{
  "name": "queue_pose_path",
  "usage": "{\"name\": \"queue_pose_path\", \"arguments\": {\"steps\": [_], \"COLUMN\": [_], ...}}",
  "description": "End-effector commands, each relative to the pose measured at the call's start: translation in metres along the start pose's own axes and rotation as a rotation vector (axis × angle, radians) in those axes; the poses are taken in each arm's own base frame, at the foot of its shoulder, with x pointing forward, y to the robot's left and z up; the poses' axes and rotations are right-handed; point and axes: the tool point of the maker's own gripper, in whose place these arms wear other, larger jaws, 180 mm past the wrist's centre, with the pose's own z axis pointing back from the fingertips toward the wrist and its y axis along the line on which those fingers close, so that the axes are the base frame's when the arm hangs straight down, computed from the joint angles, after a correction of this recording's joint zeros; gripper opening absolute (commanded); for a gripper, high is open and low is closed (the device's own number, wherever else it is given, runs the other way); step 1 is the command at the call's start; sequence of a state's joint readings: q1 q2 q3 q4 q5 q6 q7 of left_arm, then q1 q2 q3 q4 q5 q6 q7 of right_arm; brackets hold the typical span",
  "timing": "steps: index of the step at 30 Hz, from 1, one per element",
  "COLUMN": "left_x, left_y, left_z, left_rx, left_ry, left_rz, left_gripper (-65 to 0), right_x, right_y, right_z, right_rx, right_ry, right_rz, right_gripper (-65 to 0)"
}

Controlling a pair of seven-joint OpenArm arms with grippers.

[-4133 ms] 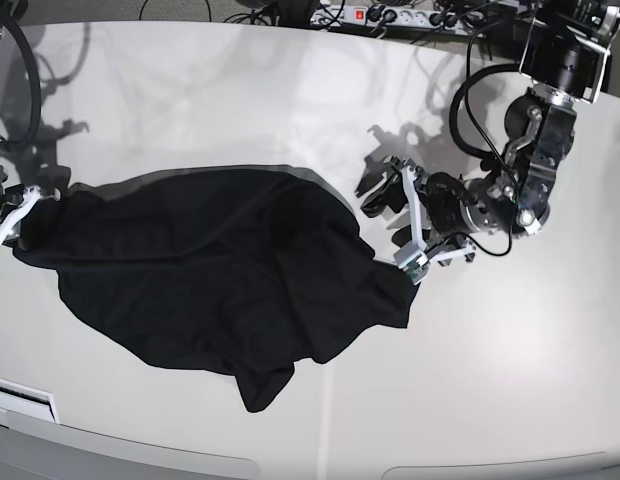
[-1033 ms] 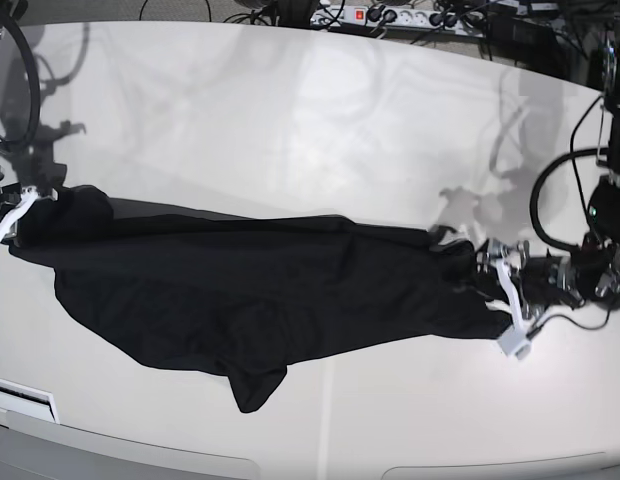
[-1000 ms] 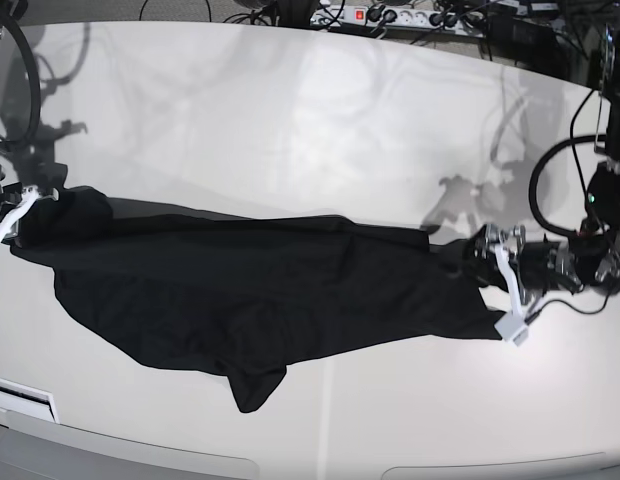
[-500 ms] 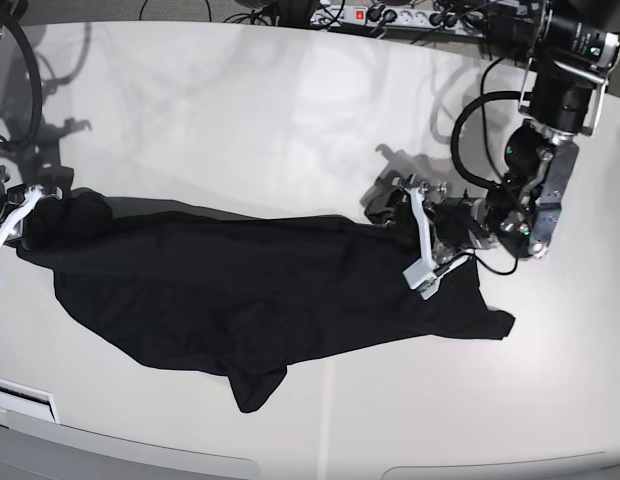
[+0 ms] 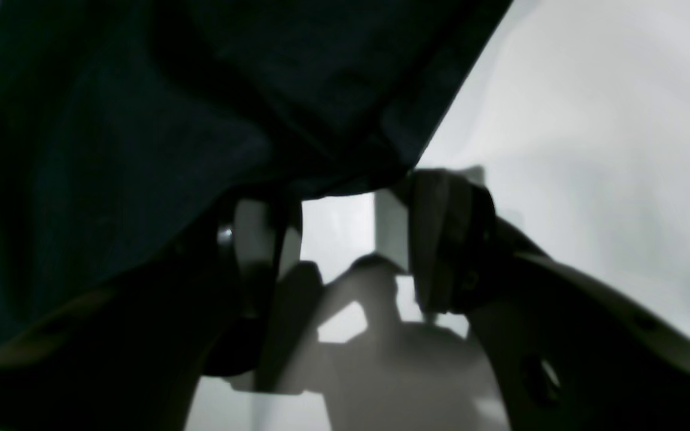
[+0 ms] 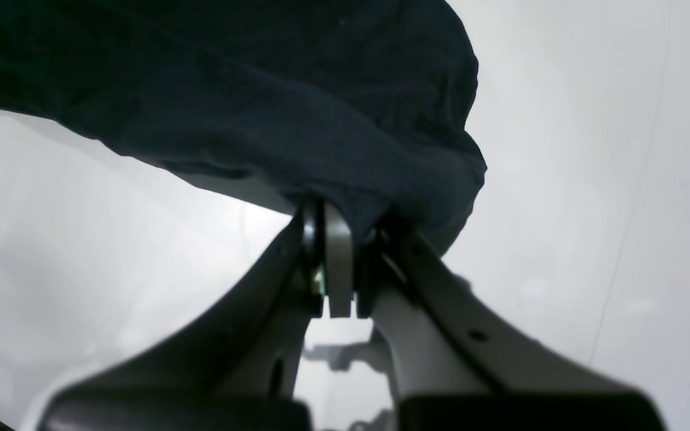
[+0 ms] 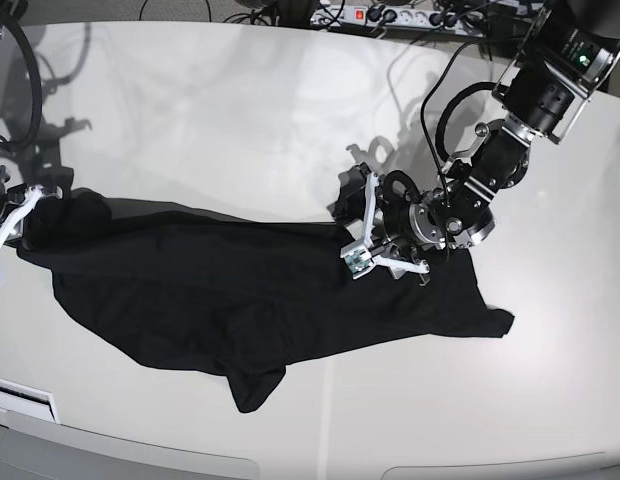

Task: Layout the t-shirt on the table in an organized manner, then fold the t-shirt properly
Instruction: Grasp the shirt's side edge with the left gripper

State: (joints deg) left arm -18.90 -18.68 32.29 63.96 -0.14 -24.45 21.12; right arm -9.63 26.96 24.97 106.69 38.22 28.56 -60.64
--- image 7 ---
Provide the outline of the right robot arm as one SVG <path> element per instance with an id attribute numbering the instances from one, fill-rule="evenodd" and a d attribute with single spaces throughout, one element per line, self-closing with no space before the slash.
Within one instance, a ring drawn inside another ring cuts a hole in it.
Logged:
<path id="1" fill-rule="evenodd" d="M 17 58 L 0 73 L 0 249 L 23 235 L 26 217 L 37 203 L 60 196 L 59 180 L 41 158 L 47 83 L 35 50 L 20 25 L 25 1 L 0 1 L 0 38 L 13 41 Z"/>

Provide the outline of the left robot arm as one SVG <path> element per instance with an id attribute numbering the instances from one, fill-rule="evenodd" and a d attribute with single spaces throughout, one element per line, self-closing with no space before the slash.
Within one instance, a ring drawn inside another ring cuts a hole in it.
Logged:
<path id="1" fill-rule="evenodd" d="M 425 135 L 437 183 L 423 190 L 404 172 L 354 166 L 335 203 L 334 220 L 360 222 L 341 259 L 354 278 L 384 267 L 422 281 L 438 258 L 472 248 L 494 229 L 496 194 L 526 175 L 537 138 L 560 143 L 620 59 L 620 1 L 548 1 L 517 41 L 512 79 L 475 83 L 452 98 Z M 449 153 L 447 123 L 461 101 L 487 91 L 505 109 L 480 123 L 472 145 Z"/>

